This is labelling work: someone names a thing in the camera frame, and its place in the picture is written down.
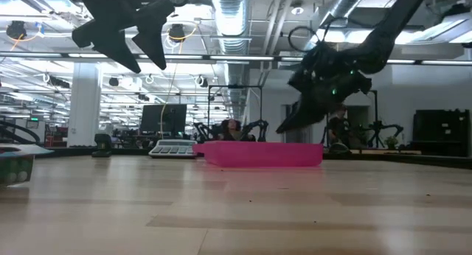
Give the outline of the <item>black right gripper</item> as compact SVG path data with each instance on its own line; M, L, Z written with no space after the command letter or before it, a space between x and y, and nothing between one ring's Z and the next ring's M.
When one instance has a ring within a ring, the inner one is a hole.
M294 112L276 129L278 134L322 122L350 95L368 94L372 80L343 60L340 52L319 41L305 54L288 84L301 96Z

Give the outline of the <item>green and white container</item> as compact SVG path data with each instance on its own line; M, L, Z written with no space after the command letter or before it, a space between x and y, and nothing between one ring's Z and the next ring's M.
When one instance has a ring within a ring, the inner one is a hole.
M29 182L35 157L50 153L35 144L0 144L0 186Z

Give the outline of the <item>black computer monitor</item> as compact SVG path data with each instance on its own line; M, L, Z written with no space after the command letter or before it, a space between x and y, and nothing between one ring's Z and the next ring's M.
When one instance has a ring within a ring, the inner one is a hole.
M141 131L183 133L186 126L187 106L183 104L145 105L142 111Z

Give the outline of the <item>silver ventilation duct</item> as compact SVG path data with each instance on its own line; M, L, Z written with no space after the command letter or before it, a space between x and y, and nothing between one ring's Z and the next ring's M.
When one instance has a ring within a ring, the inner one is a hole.
M249 31L249 0L212 0L215 8L215 25L219 36L221 54L247 55L249 41L242 39ZM247 66L242 63L225 63L224 76L227 85L247 85ZM234 119L239 119L245 109L246 95L244 90L229 89L229 104Z

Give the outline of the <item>grey desk calculator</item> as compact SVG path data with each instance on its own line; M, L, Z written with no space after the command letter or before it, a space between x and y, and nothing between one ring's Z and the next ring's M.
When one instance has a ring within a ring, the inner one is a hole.
M193 146L197 141L186 139L161 139L148 153L151 158L195 158Z

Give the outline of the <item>pink plastic pencil case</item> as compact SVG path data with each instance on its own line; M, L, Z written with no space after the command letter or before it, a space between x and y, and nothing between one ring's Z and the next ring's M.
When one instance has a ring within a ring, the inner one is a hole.
M282 142L211 141L194 144L207 163L219 167L317 167L322 163L322 144Z

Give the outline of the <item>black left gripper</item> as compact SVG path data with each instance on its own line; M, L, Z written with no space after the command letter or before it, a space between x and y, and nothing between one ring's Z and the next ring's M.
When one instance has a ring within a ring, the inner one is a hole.
M167 17L175 11L170 0L81 1L93 19L72 31L72 40L79 48L93 46L94 51L134 73L140 73L139 64L126 44L122 30L136 26L139 33L132 38L133 42L161 70L167 68L162 28L167 23Z

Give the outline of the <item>white column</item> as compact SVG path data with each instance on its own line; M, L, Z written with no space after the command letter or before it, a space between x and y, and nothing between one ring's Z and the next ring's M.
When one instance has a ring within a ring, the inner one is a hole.
M92 146L99 127L103 74L96 63L74 63L67 146Z

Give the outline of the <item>person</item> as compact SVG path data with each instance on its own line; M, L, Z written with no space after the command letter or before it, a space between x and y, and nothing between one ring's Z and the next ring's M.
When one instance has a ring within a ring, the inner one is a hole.
M335 115L327 124L328 137L331 144L341 143L346 147L350 147L351 125L345 117L346 112L346 106L340 105Z
M222 133L218 135L220 141L254 142L255 137L248 133L243 135L240 121L226 119L221 123Z

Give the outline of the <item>black cabinet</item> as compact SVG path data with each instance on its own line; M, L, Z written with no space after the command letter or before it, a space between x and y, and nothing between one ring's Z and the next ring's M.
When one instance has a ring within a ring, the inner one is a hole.
M423 155L468 157L471 126L469 110L416 110L410 145Z

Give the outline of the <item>black table frame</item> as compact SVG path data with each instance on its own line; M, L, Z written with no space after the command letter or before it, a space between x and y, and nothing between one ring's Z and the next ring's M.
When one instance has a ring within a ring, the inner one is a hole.
M97 150L96 147L52 147L51 153L36 156L36 158L64 158L73 156L91 156ZM324 153L324 160L345 161L389 161L404 164L419 164L435 167L447 167L462 170L472 170L472 157L450 157L450 156L425 156L400 153L368 154L366 150L362 153L340 154Z

